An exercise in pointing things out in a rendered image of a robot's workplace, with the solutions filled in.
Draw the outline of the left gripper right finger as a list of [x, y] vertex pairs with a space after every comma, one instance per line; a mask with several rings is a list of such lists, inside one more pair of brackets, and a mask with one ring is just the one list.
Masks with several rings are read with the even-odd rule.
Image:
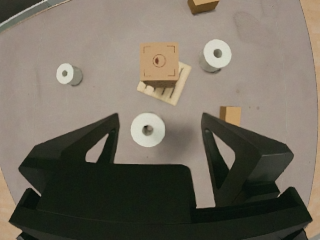
[[[294, 158], [287, 144], [207, 112], [202, 113], [200, 126], [215, 207], [230, 205], [245, 186], [275, 182]], [[235, 153], [230, 170], [212, 132]]]

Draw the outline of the small wooden pallet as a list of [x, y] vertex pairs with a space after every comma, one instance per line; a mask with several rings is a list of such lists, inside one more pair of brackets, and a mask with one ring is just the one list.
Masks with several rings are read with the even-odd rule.
[[[180, 71], [182, 71], [182, 73], [179, 77], [178, 82], [175, 84], [176, 87], [174, 89], [173, 94], [171, 94], [171, 92], [174, 87], [173, 88], [165, 88], [165, 91], [162, 96], [161, 94], [162, 94], [162, 91], [164, 88], [156, 88], [155, 92], [153, 92], [154, 88], [152, 88], [151, 86], [147, 86], [147, 88], [146, 88], [146, 85], [144, 83], [142, 83], [141, 81], [139, 82], [137, 90], [176, 106], [176, 103], [179, 99], [179, 96], [180, 96], [181, 91], [184, 87], [184, 84], [186, 82], [186, 79], [189, 75], [190, 70], [191, 70], [190, 66], [179, 62], [179, 73], [180, 73]], [[170, 95], [172, 95], [171, 99], [169, 99]]]

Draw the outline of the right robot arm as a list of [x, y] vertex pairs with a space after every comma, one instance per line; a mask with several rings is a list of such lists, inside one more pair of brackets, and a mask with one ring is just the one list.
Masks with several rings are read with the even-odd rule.
[[[308, 237], [307, 237], [306, 231], [305, 231], [305, 228], [307, 228], [307, 227], [308, 227], [308, 225], [299, 229], [298, 231], [294, 232], [293, 234], [290, 234], [290, 235], [284, 237], [285, 239], [284, 238], [283, 239], [284, 240], [308, 240]], [[283, 239], [281, 239], [281, 240], [283, 240]]]

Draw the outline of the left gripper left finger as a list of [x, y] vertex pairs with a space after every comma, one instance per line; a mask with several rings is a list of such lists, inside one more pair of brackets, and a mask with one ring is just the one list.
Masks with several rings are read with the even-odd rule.
[[92, 124], [37, 144], [27, 156], [86, 162], [87, 152], [108, 135], [97, 163], [114, 163], [119, 131], [119, 115], [113, 113]]

